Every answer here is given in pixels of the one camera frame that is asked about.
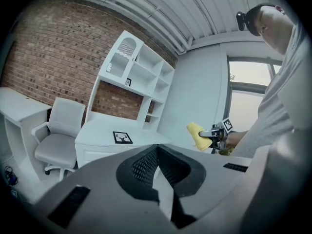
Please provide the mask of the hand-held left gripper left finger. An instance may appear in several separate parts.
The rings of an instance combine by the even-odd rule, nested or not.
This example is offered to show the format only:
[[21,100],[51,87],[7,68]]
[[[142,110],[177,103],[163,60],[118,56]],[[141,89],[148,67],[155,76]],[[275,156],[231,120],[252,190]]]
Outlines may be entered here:
[[173,234],[153,188],[158,145],[94,160],[51,188],[34,206],[54,234]]

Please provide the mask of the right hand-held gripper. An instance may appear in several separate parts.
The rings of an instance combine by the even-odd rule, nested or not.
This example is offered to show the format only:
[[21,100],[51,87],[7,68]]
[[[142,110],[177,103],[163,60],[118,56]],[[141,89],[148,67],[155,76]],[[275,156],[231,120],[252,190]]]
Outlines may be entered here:
[[230,155],[233,148],[226,147],[226,139],[233,130],[233,125],[229,118],[223,119],[221,122],[214,124],[210,131],[200,131],[200,137],[212,137],[211,148],[212,154]]

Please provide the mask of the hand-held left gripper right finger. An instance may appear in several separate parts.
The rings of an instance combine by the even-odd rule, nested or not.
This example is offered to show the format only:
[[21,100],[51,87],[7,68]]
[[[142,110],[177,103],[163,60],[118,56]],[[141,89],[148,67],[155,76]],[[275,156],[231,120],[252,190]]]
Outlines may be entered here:
[[252,159],[204,155],[207,176],[181,200],[173,234],[304,234],[312,229],[312,131],[295,131]]

